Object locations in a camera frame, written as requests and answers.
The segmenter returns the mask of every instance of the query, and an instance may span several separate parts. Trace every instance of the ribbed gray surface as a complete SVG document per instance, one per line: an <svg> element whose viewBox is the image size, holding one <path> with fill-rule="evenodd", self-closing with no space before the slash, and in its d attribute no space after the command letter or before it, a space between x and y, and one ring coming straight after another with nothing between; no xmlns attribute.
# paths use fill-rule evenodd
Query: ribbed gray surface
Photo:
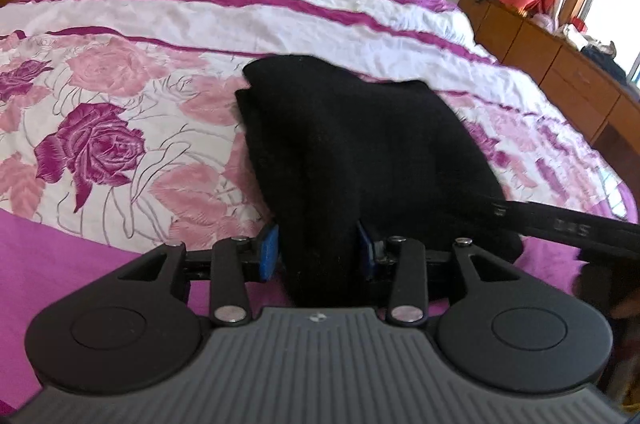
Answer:
<svg viewBox="0 0 640 424"><path fill-rule="evenodd" d="M269 308L217 330L190 366L148 390L80 397L47 388L15 424L619 424L595 390L537 400L483 390L417 330L372 309Z"/></svg>

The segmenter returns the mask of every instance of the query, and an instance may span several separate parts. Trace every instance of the bed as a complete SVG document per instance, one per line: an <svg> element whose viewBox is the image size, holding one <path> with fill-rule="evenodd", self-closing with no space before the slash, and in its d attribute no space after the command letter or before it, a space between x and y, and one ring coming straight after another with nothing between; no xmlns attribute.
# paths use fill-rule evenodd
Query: bed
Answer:
<svg viewBox="0 0 640 424"><path fill-rule="evenodd" d="M453 4L433 3L2 8L0 400L17 407L38 389L22 339L45 306L161 242L202 249L264 225L234 102L242 67L264 55L313 54L371 81L422 79L463 120L509 199L608 217L617 203L637 221L628 189L535 83L477 46ZM528 239L516 264L571 292L576 258ZM205 289L192 289L195 311L206 311ZM249 290L255 309L287 303L276 281Z"/></svg>

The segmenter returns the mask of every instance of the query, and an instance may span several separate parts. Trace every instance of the metal screw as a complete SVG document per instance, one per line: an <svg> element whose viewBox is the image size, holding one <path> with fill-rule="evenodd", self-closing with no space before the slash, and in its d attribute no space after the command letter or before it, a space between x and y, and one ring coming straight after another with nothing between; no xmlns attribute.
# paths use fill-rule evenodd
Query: metal screw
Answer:
<svg viewBox="0 0 640 424"><path fill-rule="evenodd" d="M456 239L456 245L458 247L469 247L469 245L473 244L474 241L471 239L468 239L466 237L460 237L458 239Z"/></svg>
<svg viewBox="0 0 640 424"><path fill-rule="evenodd" d="M238 323L246 318L246 310L238 305L223 305L218 307L213 315L225 323Z"/></svg>
<svg viewBox="0 0 640 424"><path fill-rule="evenodd" d="M391 311L391 317L396 321L402 321L404 323L413 323L414 321L420 321L424 316L424 312L422 312L417 307L413 305L401 305L399 307L394 308Z"/></svg>

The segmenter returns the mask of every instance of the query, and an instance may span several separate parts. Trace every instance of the black fabric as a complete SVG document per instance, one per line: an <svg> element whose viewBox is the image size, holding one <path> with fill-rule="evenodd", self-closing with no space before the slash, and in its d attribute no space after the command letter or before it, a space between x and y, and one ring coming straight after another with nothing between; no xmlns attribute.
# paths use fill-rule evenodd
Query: black fabric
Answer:
<svg viewBox="0 0 640 424"><path fill-rule="evenodd" d="M626 72L622 70L622 67L616 63L610 54L600 52L593 45L583 47L580 52L587 56L587 58L593 61L618 83L626 86Z"/></svg>
<svg viewBox="0 0 640 424"><path fill-rule="evenodd" d="M236 97L249 156L299 305L347 303L359 219L432 249L468 236L511 262L521 254L517 235L439 208L456 189L504 196L469 133L424 83L366 83L311 56L264 58L243 72L251 88Z"/></svg>

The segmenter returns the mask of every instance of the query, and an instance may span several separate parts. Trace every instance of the bedspread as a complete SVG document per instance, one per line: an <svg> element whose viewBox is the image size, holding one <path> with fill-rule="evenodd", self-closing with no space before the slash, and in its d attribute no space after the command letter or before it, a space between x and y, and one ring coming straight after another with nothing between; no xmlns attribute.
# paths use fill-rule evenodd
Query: bedspread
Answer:
<svg viewBox="0 0 640 424"><path fill-rule="evenodd" d="M620 179L527 75L474 44L459 11L391 0L21 0L0 10L2 377L27 375L16 343L37 310L129 260L124 251L257 234L269 213L234 91L246 63L289 53L365 80L424 80L509 199L611 216L606 195ZM529 239L517 265L570 291L576 256ZM32 378L2 385L12 405L34 390Z"/></svg>

